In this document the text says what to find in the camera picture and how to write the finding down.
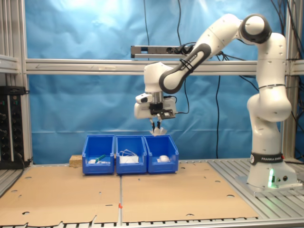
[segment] blue storage bin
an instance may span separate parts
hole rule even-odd
[[[120,163],[120,151],[130,150],[138,156],[138,163]],[[116,172],[117,174],[146,173],[147,150],[142,135],[116,136]]]
[[[148,151],[149,173],[172,173],[179,169],[179,152],[169,135],[144,136]],[[167,155],[170,162],[157,162],[161,155]]]
[[[84,174],[114,173],[114,135],[88,135],[82,151],[82,172]],[[108,164],[88,164],[89,160],[105,157],[101,160]]]

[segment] white mouse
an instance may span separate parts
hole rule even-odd
[[[170,162],[170,159],[167,155],[160,156],[160,162]]]

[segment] blue curtain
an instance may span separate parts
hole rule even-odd
[[[196,41],[226,13],[244,19],[264,15],[280,32],[278,16],[265,0],[181,0],[180,38]],[[131,45],[147,45],[143,0],[26,0],[28,58],[131,59]],[[150,45],[179,45],[177,0],[146,0]],[[223,50],[246,60],[255,46],[237,40]],[[66,163],[81,154],[88,134],[149,134],[149,120],[133,116],[143,76],[29,75],[34,162]],[[189,76],[190,113],[163,121],[180,159],[215,158],[218,76]],[[238,76],[223,76],[220,108],[220,158],[249,157],[251,126],[247,100],[256,93]],[[187,110],[183,89],[178,111]]]

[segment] green object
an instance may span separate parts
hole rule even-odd
[[[104,155],[104,154],[101,155],[99,158],[96,158],[96,159],[95,159],[95,162],[98,162],[98,161],[102,160],[103,158],[105,158],[105,155]]]
[[[269,172],[269,179],[268,179],[268,187],[271,188],[272,186],[272,178],[274,176],[274,169],[271,169]]]

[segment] franka emika robot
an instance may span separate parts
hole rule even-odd
[[[161,62],[147,65],[144,68],[145,93],[136,97],[134,115],[138,119],[150,119],[153,135],[165,134],[161,121],[174,118],[177,112],[175,98],[164,97],[163,92],[178,92],[195,68],[234,39],[258,48],[256,79],[259,93],[247,103],[253,135],[247,184],[261,191],[300,187],[302,184],[297,181],[295,171],[283,160],[276,125],[291,114],[285,88],[286,41],[283,35],[272,33],[262,15],[252,14],[244,20],[224,15],[201,35],[193,50],[176,67]],[[158,118],[157,126],[154,117]]]

